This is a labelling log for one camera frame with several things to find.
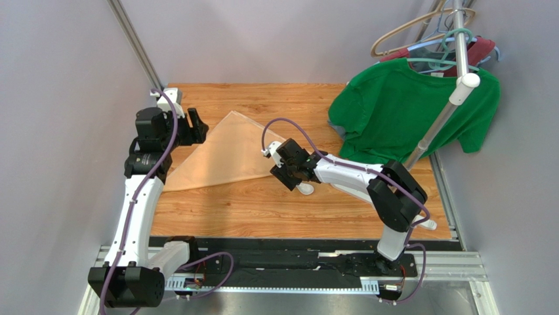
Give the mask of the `beige cloth napkin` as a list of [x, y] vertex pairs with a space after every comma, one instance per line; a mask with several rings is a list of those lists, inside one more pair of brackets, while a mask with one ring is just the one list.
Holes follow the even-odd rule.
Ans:
[[170, 175], [164, 192], [269, 177], [276, 163], [262, 154], [264, 126], [235, 111], [226, 115]]

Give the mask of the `white ceramic spoon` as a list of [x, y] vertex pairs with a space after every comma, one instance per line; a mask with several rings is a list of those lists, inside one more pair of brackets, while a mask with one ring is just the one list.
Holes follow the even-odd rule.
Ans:
[[297, 190], [305, 195], [308, 196], [314, 192], [314, 187], [311, 184], [300, 183], [296, 186]]

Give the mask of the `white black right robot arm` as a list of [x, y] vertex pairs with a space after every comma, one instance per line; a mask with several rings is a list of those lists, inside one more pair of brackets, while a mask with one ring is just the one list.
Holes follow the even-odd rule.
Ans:
[[399, 161], [365, 164], [320, 150], [309, 153], [292, 138], [273, 141], [261, 152], [273, 159], [271, 174], [289, 190], [303, 182], [316, 182], [356, 191], [373, 206], [384, 224], [377, 253], [390, 262], [401, 257], [412, 229], [419, 224], [416, 216], [425, 209], [428, 197]]

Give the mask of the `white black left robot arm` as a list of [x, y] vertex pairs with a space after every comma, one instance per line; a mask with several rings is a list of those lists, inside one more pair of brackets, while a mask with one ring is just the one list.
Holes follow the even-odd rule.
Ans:
[[125, 160], [125, 197], [117, 231], [101, 267], [89, 270], [88, 283], [109, 308], [157, 307], [165, 284], [180, 266], [198, 254], [191, 236], [172, 237], [148, 256], [156, 205], [178, 146], [205, 142], [209, 127], [195, 108], [175, 114], [158, 107], [136, 113], [137, 136]]

